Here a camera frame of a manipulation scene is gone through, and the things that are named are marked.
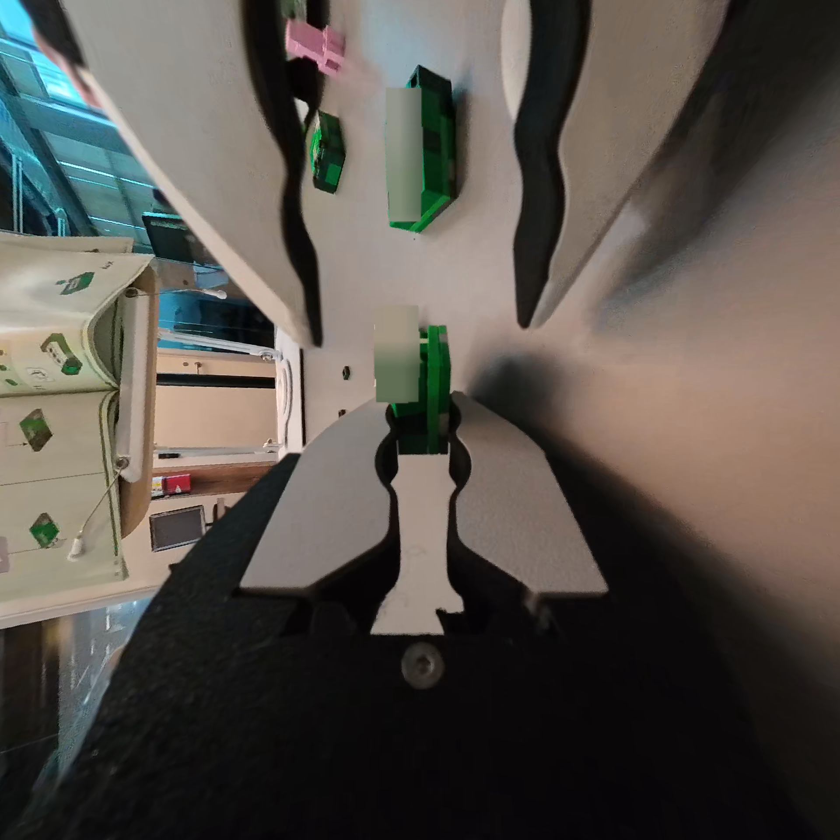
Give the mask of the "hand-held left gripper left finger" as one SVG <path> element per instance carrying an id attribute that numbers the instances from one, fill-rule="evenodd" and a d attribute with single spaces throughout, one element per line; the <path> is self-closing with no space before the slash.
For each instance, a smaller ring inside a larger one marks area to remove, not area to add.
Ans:
<path id="1" fill-rule="evenodd" d="M 255 595 L 305 595 L 399 536 L 395 450 L 385 404 L 342 415 L 302 451 L 240 582 Z"/>

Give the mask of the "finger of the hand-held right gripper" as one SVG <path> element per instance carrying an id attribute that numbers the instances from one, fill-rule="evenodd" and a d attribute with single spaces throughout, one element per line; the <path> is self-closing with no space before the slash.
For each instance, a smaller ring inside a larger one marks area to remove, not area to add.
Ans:
<path id="1" fill-rule="evenodd" d="M 278 2 L 62 5 L 84 78 L 176 212 L 268 319 L 320 347 L 305 140 Z"/>
<path id="2" fill-rule="evenodd" d="M 521 176 L 518 325 L 553 314 L 665 143 L 731 2 L 505 2 L 500 69 Z"/>

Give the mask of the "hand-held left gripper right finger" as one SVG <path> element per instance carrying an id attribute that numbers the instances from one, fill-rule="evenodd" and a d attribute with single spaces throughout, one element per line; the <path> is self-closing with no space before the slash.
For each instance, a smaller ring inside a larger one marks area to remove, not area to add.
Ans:
<path id="1" fill-rule="evenodd" d="M 454 442 L 469 460 L 455 498 L 460 542 L 532 599 L 605 595 L 607 583 L 541 447 L 465 393 L 451 396 L 459 414 Z"/>

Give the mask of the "green lego assembly white brick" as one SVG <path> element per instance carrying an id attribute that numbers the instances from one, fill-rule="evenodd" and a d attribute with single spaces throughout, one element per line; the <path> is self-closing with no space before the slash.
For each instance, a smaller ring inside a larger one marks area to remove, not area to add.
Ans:
<path id="1" fill-rule="evenodd" d="M 375 399 L 390 407 L 399 455 L 448 452 L 451 372 L 445 325 L 421 326 L 415 305 L 374 309 Z"/>

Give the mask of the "pink lego pig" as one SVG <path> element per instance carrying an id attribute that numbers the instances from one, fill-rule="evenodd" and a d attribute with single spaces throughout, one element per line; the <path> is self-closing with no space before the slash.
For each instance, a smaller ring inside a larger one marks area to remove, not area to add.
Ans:
<path id="1" fill-rule="evenodd" d="M 288 57 L 310 60 L 322 74 L 337 77 L 343 65 L 345 37 L 329 25 L 317 28 L 304 19 L 292 18 L 286 21 L 285 50 Z"/>

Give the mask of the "open lego instruction booklet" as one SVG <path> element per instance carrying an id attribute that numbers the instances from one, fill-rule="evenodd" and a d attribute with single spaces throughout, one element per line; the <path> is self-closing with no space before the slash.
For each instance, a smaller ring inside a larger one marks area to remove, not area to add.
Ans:
<path id="1" fill-rule="evenodd" d="M 152 257 L 126 239 L 2 233 L 2 606 L 128 575 L 123 492 L 143 456 L 119 444 L 125 313 Z"/>

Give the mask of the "book stand with white base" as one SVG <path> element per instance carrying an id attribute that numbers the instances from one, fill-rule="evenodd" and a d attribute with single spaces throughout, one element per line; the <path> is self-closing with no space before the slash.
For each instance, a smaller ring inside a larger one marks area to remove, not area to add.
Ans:
<path id="1" fill-rule="evenodd" d="M 122 294 L 122 368 L 119 384 L 118 422 L 114 452 L 121 469 L 117 487 L 120 504 L 120 535 L 128 537 L 145 518 L 151 503 L 154 464 L 154 404 L 159 342 L 177 345 L 178 350 L 198 347 L 210 350 L 221 361 L 234 357 L 253 358 L 272 366 L 267 385 L 278 390 L 277 430 L 260 447 L 167 448 L 177 454 L 197 457 L 254 455 L 258 461 L 288 451 L 289 425 L 295 405 L 292 362 L 284 350 L 261 344 L 207 337 L 160 327 L 159 298 L 163 293 L 189 289 L 158 288 L 153 267 L 145 269 Z"/>

